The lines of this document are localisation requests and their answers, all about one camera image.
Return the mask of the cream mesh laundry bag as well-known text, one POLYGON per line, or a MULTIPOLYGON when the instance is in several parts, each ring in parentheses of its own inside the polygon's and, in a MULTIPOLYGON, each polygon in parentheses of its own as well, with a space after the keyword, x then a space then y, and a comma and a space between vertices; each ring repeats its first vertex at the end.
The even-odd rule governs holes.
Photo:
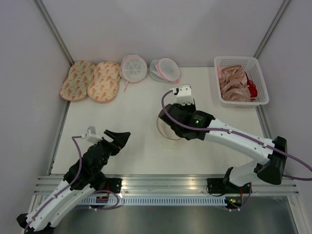
POLYGON ((171 129, 170 126, 168 126, 163 120, 161 120, 159 117, 156 119, 156 128, 158 132, 167 140, 171 141, 178 141, 181 138, 178 137, 175 132, 171 129))

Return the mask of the pink bra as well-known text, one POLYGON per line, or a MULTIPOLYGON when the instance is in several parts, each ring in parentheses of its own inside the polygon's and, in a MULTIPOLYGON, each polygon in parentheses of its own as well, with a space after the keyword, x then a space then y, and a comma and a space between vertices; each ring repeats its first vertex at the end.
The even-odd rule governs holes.
POLYGON ((241 65, 217 66, 221 97, 224 101, 251 102, 245 70, 241 65))

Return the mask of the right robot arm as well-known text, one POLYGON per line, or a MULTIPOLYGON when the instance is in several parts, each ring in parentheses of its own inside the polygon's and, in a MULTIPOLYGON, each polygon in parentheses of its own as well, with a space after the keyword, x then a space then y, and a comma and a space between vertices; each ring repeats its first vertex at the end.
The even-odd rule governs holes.
POLYGON ((283 137, 262 138, 233 128, 193 104, 168 104, 158 117, 174 133, 186 140, 199 139, 224 145, 252 159, 251 162, 230 167, 223 178, 222 186, 229 193, 254 181, 280 185, 287 157, 287 141, 283 137))

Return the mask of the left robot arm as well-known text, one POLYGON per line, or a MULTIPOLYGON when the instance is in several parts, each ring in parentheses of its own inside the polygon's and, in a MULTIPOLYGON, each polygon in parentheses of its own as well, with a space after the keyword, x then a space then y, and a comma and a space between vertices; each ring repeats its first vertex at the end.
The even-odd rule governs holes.
POLYGON ((98 137, 94 127, 89 127, 82 135, 72 137, 74 144, 77 144, 77 139, 86 139, 92 145, 84 154, 78 149, 78 161, 69 168, 59 185, 34 211, 17 217, 17 222, 25 234, 52 234, 60 221, 85 197, 93 193, 113 195, 116 203, 110 209, 118 206, 120 196, 108 189, 109 183, 102 169, 110 157, 116 156, 125 147, 131 134, 109 130, 105 130, 104 134, 112 141, 98 137))

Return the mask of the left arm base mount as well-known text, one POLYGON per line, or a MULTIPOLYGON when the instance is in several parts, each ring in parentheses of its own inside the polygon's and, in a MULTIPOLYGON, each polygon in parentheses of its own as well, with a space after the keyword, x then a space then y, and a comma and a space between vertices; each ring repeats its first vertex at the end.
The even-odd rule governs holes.
POLYGON ((119 194, 122 187, 121 178, 106 178, 95 186, 96 191, 108 190, 115 194, 119 194))

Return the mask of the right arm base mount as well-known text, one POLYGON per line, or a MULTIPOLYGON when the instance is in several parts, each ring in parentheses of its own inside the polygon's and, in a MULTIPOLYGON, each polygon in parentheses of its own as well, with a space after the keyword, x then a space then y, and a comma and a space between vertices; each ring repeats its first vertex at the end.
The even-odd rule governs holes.
POLYGON ((242 187, 237 187, 230 183, 224 184, 222 178, 208 178, 206 181, 206 191, 213 196, 249 194, 251 188, 250 183, 247 183, 242 187))

